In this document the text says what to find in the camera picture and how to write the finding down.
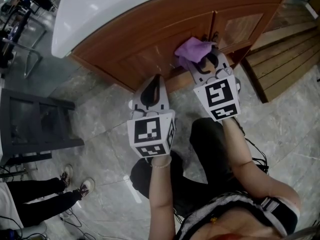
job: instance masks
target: person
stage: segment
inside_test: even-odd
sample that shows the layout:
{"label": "person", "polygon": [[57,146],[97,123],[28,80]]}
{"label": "person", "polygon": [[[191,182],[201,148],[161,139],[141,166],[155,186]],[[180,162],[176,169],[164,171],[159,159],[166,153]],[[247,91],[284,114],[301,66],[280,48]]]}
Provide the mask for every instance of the person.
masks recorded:
{"label": "person", "polygon": [[[63,193],[71,184],[73,168],[66,165],[59,178],[0,183],[0,230],[18,230],[39,225],[71,208],[95,188],[92,178],[87,178],[80,188]],[[29,203],[38,198],[59,194],[50,199]]]}
{"label": "person", "polygon": [[[197,119],[189,141],[208,184],[185,178],[174,151],[132,168],[133,187],[150,201],[149,240],[279,239],[294,232],[299,195],[257,167],[235,119]],[[177,234],[174,213],[184,217]]]}

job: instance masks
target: black trousers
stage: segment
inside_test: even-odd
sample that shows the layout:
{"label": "black trousers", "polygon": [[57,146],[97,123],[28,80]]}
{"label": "black trousers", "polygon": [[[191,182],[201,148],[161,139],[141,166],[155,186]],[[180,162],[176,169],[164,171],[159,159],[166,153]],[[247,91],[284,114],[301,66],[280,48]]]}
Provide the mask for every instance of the black trousers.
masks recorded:
{"label": "black trousers", "polygon": [[[208,184],[185,178],[182,159],[171,151],[173,207],[176,213],[183,217],[222,193],[244,190],[230,169],[221,124],[211,118],[197,119],[192,124],[190,143],[203,166]],[[146,198],[149,198],[151,173],[152,167],[144,158],[140,159],[131,171],[133,187]]]}
{"label": "black trousers", "polygon": [[37,198],[60,193],[65,190],[65,184],[58,178],[37,181],[7,182],[15,207],[23,226],[31,227],[50,219],[71,208],[81,200],[78,190],[57,195],[45,201],[26,204]]}

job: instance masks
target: shoe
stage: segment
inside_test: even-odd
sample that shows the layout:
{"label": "shoe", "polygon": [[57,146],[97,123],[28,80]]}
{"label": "shoe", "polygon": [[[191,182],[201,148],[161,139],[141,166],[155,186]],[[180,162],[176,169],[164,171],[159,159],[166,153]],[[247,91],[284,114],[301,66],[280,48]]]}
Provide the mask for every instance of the shoe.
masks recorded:
{"label": "shoe", "polygon": [[73,175],[74,175],[74,169],[72,168],[71,164],[67,164],[64,168],[64,172],[60,176],[61,180],[65,184],[65,188],[70,186]]}
{"label": "shoe", "polygon": [[87,178],[79,188],[80,195],[84,198],[85,196],[90,194],[92,191],[94,191],[95,186],[96,186],[95,181],[92,178]]}

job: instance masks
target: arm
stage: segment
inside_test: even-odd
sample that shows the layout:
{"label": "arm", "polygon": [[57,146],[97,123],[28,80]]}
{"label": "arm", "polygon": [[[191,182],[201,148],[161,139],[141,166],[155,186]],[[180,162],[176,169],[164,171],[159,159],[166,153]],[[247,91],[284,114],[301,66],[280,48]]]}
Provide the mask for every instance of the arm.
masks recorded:
{"label": "arm", "polygon": [[[154,157],[152,164],[166,165],[169,155]],[[152,168],[149,189],[151,223],[149,240],[172,240],[176,235],[170,165]]]}
{"label": "arm", "polygon": [[275,180],[255,165],[246,139],[236,122],[227,118],[222,121],[222,125],[232,172],[244,189],[254,198],[286,198],[300,209],[299,195],[292,187]]}

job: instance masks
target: black and white marker cube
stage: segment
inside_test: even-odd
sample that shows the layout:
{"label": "black and white marker cube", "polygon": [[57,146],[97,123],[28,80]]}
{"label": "black and white marker cube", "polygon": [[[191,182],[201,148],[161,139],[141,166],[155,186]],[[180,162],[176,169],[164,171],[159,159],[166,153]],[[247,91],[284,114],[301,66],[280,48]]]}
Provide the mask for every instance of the black and white marker cube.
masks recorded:
{"label": "black and white marker cube", "polygon": [[214,121],[240,114],[237,84],[234,75],[193,89]]}
{"label": "black and white marker cube", "polygon": [[170,154],[175,127],[175,112],[127,121],[131,148],[141,158]]}

